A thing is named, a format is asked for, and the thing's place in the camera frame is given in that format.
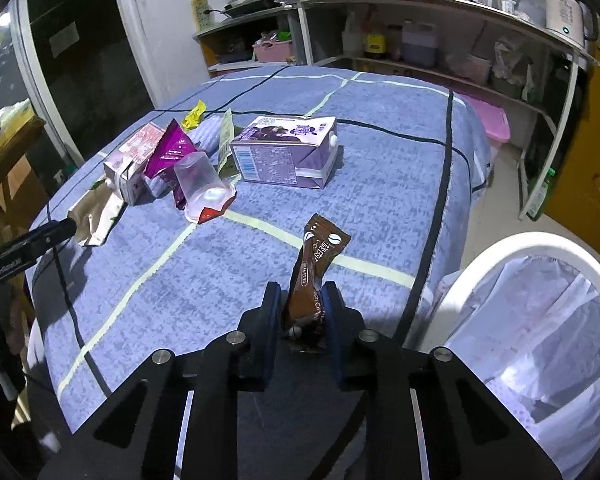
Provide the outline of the brown coffee sachet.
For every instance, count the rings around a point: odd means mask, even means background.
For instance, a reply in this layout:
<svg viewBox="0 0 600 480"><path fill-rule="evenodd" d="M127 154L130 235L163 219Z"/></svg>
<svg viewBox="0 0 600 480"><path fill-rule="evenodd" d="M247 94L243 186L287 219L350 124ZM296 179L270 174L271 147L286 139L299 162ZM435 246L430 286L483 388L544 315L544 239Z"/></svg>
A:
<svg viewBox="0 0 600 480"><path fill-rule="evenodd" d="M349 234L320 214L314 214L304 227L302 246L280 316L284 336L299 351L322 350L325 333L322 281L350 239Z"/></svg>

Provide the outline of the beige paper bag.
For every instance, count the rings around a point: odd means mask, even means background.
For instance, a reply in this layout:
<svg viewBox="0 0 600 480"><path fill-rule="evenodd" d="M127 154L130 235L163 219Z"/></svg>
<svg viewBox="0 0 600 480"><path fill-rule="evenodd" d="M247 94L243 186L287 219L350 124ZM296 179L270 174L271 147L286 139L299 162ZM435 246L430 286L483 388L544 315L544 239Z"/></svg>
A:
<svg viewBox="0 0 600 480"><path fill-rule="evenodd" d="M96 181L67 212L67 217L76 224L74 240L80 246L105 244L124 206L124 200L109 187L107 180Z"/></svg>

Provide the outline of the pink strawberry milk carton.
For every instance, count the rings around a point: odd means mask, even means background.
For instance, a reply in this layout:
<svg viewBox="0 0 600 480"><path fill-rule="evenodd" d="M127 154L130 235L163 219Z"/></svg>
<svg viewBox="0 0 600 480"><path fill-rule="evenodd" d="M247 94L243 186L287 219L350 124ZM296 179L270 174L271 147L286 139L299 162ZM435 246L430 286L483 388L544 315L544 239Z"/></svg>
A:
<svg viewBox="0 0 600 480"><path fill-rule="evenodd" d="M146 191L144 170L163 133L163 128L148 122L104 161L106 185L129 206L135 205Z"/></svg>

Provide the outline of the clear plastic cup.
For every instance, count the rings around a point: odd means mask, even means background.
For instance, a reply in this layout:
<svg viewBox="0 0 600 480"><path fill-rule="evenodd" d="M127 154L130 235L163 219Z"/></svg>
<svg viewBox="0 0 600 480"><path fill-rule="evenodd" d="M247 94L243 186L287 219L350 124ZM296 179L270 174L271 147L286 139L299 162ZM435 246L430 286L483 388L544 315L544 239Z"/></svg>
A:
<svg viewBox="0 0 600 480"><path fill-rule="evenodd" d="M173 169L186 200L184 214L189 222L198 223L204 208L222 211L235 197L235 189L222 181L205 152L186 155Z"/></svg>

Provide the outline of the olive green wrapper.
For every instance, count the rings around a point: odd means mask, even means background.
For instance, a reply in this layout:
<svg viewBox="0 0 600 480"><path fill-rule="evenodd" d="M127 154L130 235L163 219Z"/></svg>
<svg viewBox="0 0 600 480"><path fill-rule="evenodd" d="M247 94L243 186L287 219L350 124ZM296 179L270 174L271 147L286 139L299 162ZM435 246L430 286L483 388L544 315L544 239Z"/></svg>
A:
<svg viewBox="0 0 600 480"><path fill-rule="evenodd" d="M233 162L230 142L234 140L235 127L232 110L227 110L221 120L219 151L218 151L218 175L222 179L228 179L236 174L237 169Z"/></svg>

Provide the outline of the purple milk drink carton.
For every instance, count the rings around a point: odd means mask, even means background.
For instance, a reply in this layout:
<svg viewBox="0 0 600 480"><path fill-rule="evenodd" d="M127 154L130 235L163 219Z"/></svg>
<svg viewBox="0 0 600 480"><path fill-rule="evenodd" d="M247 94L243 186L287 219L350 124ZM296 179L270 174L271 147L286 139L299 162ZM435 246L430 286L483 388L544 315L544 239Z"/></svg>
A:
<svg viewBox="0 0 600 480"><path fill-rule="evenodd" d="M245 181L324 188L338 156L337 119L258 116L230 150Z"/></svg>

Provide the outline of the magenta snack bag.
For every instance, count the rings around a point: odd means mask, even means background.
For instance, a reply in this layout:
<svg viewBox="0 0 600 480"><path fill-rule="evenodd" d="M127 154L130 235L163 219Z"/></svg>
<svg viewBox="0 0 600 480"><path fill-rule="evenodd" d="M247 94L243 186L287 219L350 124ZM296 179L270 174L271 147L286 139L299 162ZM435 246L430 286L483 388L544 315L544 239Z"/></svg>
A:
<svg viewBox="0 0 600 480"><path fill-rule="evenodd" d="M186 199L174 167L181 159L196 151L195 144L189 139L180 123L172 119L144 169L143 179L151 195L159 197L166 191L171 191L175 207L182 210L186 205Z"/></svg>

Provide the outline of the yellow snack packet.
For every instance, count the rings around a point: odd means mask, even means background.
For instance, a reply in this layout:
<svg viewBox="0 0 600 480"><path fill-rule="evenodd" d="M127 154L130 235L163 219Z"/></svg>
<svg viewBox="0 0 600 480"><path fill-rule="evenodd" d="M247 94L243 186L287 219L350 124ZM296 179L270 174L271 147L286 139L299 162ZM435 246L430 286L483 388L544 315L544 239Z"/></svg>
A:
<svg viewBox="0 0 600 480"><path fill-rule="evenodd" d="M204 113L206 110L206 103L203 100L199 100L197 104L182 119L182 128L185 131L192 131L196 129L204 119Z"/></svg>

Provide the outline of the white round trash bin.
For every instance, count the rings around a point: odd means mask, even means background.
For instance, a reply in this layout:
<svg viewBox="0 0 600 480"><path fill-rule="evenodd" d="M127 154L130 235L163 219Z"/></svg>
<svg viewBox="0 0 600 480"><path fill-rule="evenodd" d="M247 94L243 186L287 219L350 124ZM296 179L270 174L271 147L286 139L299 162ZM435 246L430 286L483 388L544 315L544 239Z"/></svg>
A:
<svg viewBox="0 0 600 480"><path fill-rule="evenodd" d="M418 350L445 346L566 479L600 462L600 263L569 238L524 232L439 284Z"/></svg>

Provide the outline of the metal kitchen shelf rack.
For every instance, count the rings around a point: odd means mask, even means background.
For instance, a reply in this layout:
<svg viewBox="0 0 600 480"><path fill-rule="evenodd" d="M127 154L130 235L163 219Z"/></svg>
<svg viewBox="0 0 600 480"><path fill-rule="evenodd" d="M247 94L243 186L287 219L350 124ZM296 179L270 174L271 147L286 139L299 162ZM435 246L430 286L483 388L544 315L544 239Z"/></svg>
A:
<svg viewBox="0 0 600 480"><path fill-rule="evenodd" d="M578 78L597 65L587 48L515 14L470 0L283 0L298 11L306 64L399 74L501 107L510 140L528 151L535 129L548 136L538 160L518 162L520 208L527 215L547 171L567 136ZM363 23L375 8L385 24L387 55L366 58ZM405 21L435 24L438 55L434 67L407 64L401 55Z"/></svg>

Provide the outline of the pink lidded storage box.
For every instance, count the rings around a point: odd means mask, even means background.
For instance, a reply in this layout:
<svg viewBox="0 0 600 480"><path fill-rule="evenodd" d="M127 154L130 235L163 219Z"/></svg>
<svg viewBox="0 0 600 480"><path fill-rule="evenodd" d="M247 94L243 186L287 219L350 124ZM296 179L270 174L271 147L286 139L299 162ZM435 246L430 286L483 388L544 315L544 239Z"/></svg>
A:
<svg viewBox="0 0 600 480"><path fill-rule="evenodd" d="M486 130L486 137L494 148L500 148L509 142L510 127L505 110L486 101L466 96L466 94L462 94L460 97L475 109L484 130Z"/></svg>

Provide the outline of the yellow wooden door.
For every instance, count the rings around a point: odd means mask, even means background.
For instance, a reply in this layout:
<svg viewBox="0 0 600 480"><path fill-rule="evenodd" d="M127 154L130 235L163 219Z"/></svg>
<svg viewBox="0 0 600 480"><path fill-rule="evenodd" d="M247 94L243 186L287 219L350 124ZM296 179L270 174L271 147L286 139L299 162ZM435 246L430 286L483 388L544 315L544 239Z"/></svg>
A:
<svg viewBox="0 0 600 480"><path fill-rule="evenodd" d="M600 61L600 41L595 57ZM600 68L546 212L600 254Z"/></svg>

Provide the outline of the pink plastic basket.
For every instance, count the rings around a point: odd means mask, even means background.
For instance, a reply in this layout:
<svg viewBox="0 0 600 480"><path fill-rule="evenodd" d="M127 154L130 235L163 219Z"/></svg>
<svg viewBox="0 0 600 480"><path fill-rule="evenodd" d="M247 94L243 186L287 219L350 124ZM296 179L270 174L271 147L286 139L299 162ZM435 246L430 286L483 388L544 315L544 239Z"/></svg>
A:
<svg viewBox="0 0 600 480"><path fill-rule="evenodd" d="M294 59L291 40L263 40L253 45L253 53L259 63L288 63Z"/></svg>

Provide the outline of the small grey side shelf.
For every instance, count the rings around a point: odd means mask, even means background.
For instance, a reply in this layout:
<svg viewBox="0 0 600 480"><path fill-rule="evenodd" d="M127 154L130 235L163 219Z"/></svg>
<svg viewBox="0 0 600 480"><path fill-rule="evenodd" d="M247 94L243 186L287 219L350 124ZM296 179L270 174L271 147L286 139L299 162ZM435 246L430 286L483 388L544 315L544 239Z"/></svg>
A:
<svg viewBox="0 0 600 480"><path fill-rule="evenodd" d="M226 18L194 33L211 77L260 66L306 65L306 51L298 11L283 4L239 18ZM259 63L253 45L263 40L294 44L294 59L288 63Z"/></svg>

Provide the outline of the black induction cooker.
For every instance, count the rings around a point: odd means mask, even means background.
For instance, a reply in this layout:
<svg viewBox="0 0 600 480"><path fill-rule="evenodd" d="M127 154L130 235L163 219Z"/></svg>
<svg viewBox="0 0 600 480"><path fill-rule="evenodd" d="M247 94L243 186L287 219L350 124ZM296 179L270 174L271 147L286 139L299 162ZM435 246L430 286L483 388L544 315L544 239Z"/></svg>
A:
<svg viewBox="0 0 600 480"><path fill-rule="evenodd" d="M224 6L223 12L230 18L253 14L282 5L283 0L235 0Z"/></svg>

